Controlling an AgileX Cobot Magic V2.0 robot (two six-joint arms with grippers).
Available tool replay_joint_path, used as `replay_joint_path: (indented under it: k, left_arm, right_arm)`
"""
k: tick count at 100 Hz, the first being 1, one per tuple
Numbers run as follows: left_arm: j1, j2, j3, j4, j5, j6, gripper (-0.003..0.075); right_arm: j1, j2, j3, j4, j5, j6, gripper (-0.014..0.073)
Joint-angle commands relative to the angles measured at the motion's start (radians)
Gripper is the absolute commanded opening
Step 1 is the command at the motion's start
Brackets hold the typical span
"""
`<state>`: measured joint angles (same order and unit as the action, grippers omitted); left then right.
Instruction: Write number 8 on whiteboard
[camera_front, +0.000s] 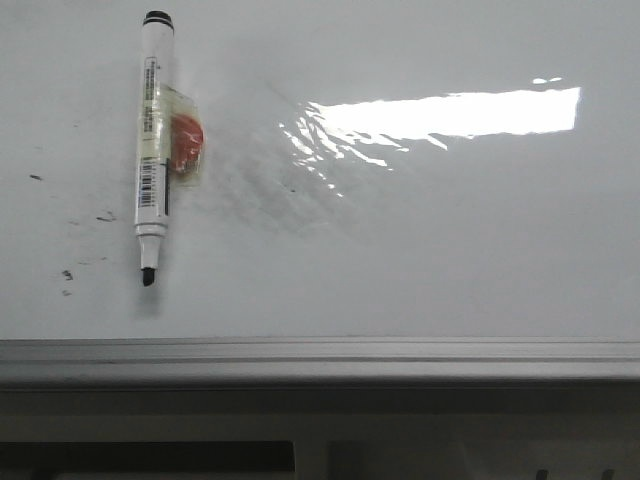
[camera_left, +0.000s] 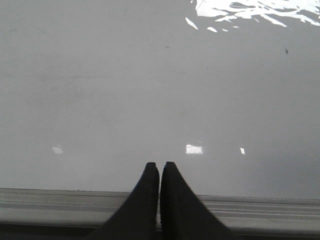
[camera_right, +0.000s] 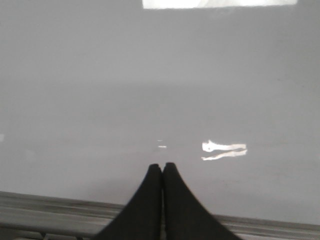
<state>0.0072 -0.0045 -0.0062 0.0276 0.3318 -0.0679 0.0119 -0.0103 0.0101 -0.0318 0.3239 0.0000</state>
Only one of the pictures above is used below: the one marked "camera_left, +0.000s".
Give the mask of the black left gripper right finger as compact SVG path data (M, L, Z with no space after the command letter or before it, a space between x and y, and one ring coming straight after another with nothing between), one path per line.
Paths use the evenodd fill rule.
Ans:
M190 189L174 162L163 169L160 220L166 240L233 240L223 225Z

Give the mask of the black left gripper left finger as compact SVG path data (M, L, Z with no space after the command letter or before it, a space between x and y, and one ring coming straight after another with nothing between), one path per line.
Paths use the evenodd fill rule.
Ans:
M148 162L128 198L100 228L90 234L90 239L152 240L156 231L159 181L156 164Z

